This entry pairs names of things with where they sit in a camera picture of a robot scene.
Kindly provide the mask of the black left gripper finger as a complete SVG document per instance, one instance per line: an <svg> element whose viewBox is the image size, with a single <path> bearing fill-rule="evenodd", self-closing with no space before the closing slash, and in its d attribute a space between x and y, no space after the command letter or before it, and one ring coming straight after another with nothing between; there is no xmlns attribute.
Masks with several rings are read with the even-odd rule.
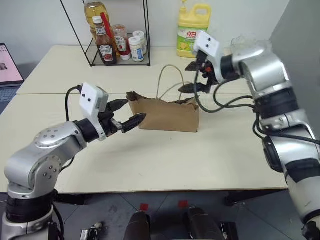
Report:
<svg viewBox="0 0 320 240"><path fill-rule="evenodd" d="M146 118L146 113L138 113L132 117L129 118L126 122L122 123L122 133L127 133L134 128L138 127Z"/></svg>
<svg viewBox="0 0 320 240"><path fill-rule="evenodd" d="M109 102L109 110L116 112L128 103L127 99L116 99Z"/></svg>

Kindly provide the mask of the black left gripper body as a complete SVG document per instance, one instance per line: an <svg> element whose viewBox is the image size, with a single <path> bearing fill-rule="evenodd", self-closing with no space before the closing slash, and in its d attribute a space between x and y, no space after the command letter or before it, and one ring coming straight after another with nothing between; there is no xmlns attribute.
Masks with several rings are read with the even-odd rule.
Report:
<svg viewBox="0 0 320 240"><path fill-rule="evenodd" d="M122 124L114 119L114 111L110 111L110 102L106 104L105 110L98 114L98 120L107 137L122 130Z"/></svg>

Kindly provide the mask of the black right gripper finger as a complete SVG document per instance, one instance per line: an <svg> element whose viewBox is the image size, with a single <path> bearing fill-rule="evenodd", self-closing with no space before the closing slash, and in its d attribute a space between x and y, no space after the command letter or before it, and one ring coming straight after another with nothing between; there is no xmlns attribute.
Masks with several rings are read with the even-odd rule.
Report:
<svg viewBox="0 0 320 240"><path fill-rule="evenodd" d="M201 65L197 61L192 61L190 64L187 65L185 71L187 72L197 72L201 68Z"/></svg>
<svg viewBox="0 0 320 240"><path fill-rule="evenodd" d="M184 84L178 91L182 94L192 94L195 92L195 85L193 83Z"/></svg>

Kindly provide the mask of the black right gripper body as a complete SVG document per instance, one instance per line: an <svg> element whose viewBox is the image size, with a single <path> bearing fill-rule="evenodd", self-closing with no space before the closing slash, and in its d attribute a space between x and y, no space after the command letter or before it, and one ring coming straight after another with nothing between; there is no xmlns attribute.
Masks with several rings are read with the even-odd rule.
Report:
<svg viewBox="0 0 320 240"><path fill-rule="evenodd" d="M207 55L203 51L199 51L196 57L196 77L194 81L194 91L203 92L208 94L211 87L216 84L215 70L212 63L207 60ZM207 79L206 84L197 83L199 73L202 73L202 77Z"/></svg>

